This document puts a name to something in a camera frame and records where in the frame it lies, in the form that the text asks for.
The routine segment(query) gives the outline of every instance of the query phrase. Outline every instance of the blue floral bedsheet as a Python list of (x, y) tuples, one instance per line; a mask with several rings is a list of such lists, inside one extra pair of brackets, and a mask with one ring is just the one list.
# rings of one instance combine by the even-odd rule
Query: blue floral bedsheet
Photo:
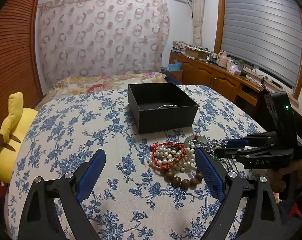
[[(36, 176), (60, 178), (88, 161), (98, 148), (106, 152), (106, 166), (82, 207), (103, 240), (200, 239), (215, 216), (219, 201), (203, 182), (181, 190), (164, 181), (146, 162), (154, 143), (183, 142), (192, 133), (211, 139), (239, 138), (263, 132), (254, 120), (214, 90), (181, 86), (198, 104), (192, 127), (139, 135), (128, 106), (128, 90), (111, 90), (53, 100), (45, 104), (27, 133), (9, 185), (9, 226), (18, 238), (23, 205)], [(255, 178), (235, 160), (227, 169)], [(195, 176), (195, 167), (184, 178)], [(74, 239), (60, 200), (55, 206), (67, 238)], [(235, 237), (245, 207), (226, 239)]]

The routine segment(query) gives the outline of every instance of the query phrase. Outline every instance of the gray roller blind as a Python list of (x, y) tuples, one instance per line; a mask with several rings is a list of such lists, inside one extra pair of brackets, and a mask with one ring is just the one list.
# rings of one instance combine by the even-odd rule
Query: gray roller blind
[(296, 85), (302, 47), (293, 0), (226, 0), (221, 49)]

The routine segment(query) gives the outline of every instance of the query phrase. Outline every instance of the yellow plush toy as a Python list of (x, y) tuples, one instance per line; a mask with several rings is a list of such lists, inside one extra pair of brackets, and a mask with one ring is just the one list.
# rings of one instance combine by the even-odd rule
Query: yellow plush toy
[(34, 109), (23, 108), (21, 92), (9, 96), (8, 111), (0, 131), (0, 179), (5, 183), (11, 180), (21, 143), (37, 114)]

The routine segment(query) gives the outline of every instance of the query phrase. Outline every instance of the curtain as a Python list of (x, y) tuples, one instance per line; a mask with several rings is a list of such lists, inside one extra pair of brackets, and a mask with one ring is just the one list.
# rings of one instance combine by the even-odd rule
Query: curtain
[(198, 46), (202, 46), (203, 9), (204, 0), (192, 0), (193, 42)]
[(39, 8), (49, 87), (69, 76), (160, 71), (170, 30), (165, 0), (56, 0)]

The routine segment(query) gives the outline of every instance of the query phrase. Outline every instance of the black jewelry box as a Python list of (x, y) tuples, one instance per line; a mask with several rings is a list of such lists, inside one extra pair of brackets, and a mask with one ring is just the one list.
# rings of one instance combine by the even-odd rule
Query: black jewelry box
[[(198, 105), (173, 83), (129, 84), (129, 106), (139, 133), (191, 126)], [(177, 107), (161, 108), (163, 105)]]

